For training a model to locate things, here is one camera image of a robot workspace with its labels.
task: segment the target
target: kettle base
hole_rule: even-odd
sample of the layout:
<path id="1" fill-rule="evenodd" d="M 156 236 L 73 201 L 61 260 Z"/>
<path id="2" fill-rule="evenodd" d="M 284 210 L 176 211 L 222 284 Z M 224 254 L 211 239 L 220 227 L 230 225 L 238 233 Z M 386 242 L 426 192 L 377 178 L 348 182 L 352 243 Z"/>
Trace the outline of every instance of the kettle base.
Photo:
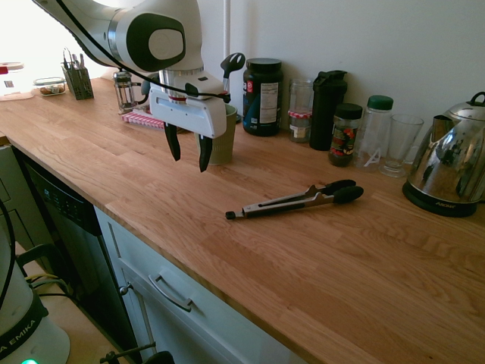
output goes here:
<path id="1" fill-rule="evenodd" d="M 435 199 L 422 193 L 409 182 L 402 186 L 402 193 L 417 207 L 450 218 L 464 218 L 473 215 L 477 211 L 477 203 L 453 203 Z"/>

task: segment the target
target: dishwasher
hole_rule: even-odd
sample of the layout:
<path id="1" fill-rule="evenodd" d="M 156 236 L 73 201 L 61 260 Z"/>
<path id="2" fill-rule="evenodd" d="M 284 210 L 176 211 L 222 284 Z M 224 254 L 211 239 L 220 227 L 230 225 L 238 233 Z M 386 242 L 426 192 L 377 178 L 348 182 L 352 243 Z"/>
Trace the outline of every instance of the dishwasher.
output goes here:
<path id="1" fill-rule="evenodd" d="M 80 308 L 122 350 L 136 347 L 94 206 L 23 153 L 16 150 L 15 154 L 68 265 Z"/>

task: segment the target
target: black cap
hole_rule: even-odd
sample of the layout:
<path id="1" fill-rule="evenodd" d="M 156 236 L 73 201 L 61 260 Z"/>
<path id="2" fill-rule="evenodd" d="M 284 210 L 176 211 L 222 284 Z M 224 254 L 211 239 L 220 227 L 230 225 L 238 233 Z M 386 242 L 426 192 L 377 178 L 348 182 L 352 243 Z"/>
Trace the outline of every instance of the black cap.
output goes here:
<path id="1" fill-rule="evenodd" d="M 257 72 L 275 72 L 281 69 L 281 61 L 276 58 L 251 58 L 246 67 Z"/>
<path id="2" fill-rule="evenodd" d="M 338 104 L 335 116 L 350 120 L 360 119 L 362 117 L 362 107 L 356 104 Z"/>

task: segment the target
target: product label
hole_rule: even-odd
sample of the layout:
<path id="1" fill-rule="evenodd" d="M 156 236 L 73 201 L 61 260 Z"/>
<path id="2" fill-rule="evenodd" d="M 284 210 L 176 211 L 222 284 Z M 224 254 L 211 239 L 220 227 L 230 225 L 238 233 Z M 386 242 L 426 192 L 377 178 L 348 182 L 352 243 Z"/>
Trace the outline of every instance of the product label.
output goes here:
<path id="1" fill-rule="evenodd" d="M 295 127 L 294 125 L 290 125 L 289 128 L 293 132 L 293 138 L 295 139 L 304 138 L 309 129 L 309 127 Z"/>
<path id="2" fill-rule="evenodd" d="M 357 128 L 351 127 L 340 128 L 335 126 L 333 129 L 332 145 L 330 152 L 334 155 L 346 156 L 354 152 L 355 135 Z"/>
<path id="3" fill-rule="evenodd" d="M 261 124 L 274 123 L 277 120 L 278 82 L 261 84 L 261 108 L 259 122 Z"/>

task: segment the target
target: black plastic jar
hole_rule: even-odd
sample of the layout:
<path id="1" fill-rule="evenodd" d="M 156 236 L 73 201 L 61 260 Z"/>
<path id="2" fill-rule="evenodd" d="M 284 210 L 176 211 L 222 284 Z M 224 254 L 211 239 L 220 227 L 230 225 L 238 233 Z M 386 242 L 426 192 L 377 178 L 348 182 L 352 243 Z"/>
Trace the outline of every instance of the black plastic jar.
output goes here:
<path id="1" fill-rule="evenodd" d="M 252 58 L 246 61 L 242 125 L 250 134 L 275 135 L 280 130 L 283 72 L 281 61 Z"/>

